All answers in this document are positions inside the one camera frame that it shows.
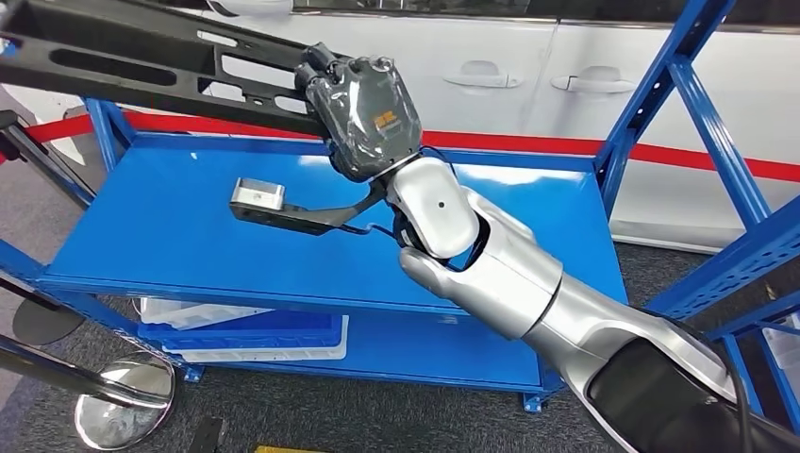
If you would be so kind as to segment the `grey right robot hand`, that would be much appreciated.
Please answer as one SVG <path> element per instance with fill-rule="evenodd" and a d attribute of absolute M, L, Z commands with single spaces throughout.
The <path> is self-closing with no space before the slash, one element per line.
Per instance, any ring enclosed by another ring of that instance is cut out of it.
<path fill-rule="evenodd" d="M 337 57 L 318 42 L 294 74 L 327 130 L 334 169 L 347 179 L 373 179 L 419 153 L 421 120 L 393 59 Z"/>

